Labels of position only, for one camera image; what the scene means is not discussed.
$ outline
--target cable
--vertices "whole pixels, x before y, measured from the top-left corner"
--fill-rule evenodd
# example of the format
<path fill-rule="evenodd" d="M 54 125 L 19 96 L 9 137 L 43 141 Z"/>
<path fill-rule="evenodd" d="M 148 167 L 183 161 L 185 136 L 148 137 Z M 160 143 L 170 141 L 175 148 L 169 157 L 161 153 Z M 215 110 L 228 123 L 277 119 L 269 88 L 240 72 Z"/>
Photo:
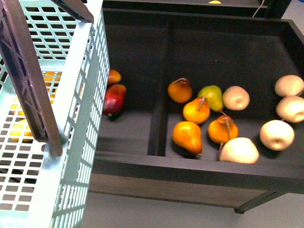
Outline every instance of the cable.
<path fill-rule="evenodd" d="M 255 11 L 255 13 L 253 14 L 253 18 L 255 17 L 255 15 L 257 14 L 257 12 L 260 10 L 260 8 L 262 8 L 262 6 L 264 5 L 265 0 L 262 0 L 261 5 L 257 8 L 257 10 Z"/>

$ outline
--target basket handle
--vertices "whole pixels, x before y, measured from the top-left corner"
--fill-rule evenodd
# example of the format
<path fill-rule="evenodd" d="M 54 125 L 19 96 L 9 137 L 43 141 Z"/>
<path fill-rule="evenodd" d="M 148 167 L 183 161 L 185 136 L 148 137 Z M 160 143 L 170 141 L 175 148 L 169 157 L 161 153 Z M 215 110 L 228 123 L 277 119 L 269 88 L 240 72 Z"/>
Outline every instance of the basket handle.
<path fill-rule="evenodd" d="M 94 16 L 81 0 L 51 0 L 77 20 L 94 24 Z"/>
<path fill-rule="evenodd" d="M 62 144 L 37 54 L 19 0 L 0 0 L 0 53 L 21 107 L 38 142 L 53 156 Z"/>

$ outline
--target white apple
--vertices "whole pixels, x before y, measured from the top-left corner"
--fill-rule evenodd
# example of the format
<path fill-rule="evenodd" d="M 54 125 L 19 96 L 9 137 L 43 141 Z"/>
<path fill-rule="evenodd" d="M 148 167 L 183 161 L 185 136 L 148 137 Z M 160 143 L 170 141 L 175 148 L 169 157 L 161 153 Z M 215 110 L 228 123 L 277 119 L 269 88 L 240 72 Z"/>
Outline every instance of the white apple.
<path fill-rule="evenodd" d="M 299 96 L 304 90 L 304 81 L 296 75 L 286 75 L 275 83 L 275 92 L 279 96 Z"/>
<path fill-rule="evenodd" d="M 249 138 L 239 137 L 229 140 L 223 146 L 219 160 L 221 162 L 254 164 L 259 155 L 256 146 Z"/>
<path fill-rule="evenodd" d="M 304 120 L 304 99 L 299 96 L 286 96 L 277 104 L 276 113 L 288 122 L 301 122 Z"/>
<path fill-rule="evenodd" d="M 245 89 L 237 85 L 229 87 L 223 93 L 223 103 L 227 109 L 240 111 L 249 105 L 250 96 Z"/>
<path fill-rule="evenodd" d="M 260 140 L 267 148 L 273 151 L 282 151 L 290 146 L 295 139 L 293 128 L 281 121 L 272 120 L 261 127 Z"/>

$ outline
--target plastic basket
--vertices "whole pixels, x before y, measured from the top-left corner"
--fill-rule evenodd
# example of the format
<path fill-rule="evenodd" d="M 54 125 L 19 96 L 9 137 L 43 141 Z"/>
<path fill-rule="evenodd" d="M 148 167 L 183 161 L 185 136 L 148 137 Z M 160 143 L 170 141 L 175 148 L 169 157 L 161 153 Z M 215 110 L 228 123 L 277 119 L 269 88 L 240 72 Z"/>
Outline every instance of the plastic basket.
<path fill-rule="evenodd" d="M 66 140 L 57 158 L 32 140 L 0 57 L 0 228 L 80 227 L 109 72 L 102 0 L 87 3 L 94 25 L 48 0 L 20 3 Z"/>

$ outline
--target floor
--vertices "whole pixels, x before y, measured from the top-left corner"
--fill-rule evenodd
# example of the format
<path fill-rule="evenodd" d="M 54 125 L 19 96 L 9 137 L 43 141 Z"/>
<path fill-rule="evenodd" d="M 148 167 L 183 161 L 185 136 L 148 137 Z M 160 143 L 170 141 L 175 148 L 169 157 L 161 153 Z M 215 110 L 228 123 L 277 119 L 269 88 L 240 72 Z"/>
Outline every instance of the floor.
<path fill-rule="evenodd" d="M 304 3 L 292 0 L 284 19 L 304 34 Z M 304 228 L 304 195 L 286 194 L 235 214 L 233 209 L 89 193 L 83 228 Z"/>

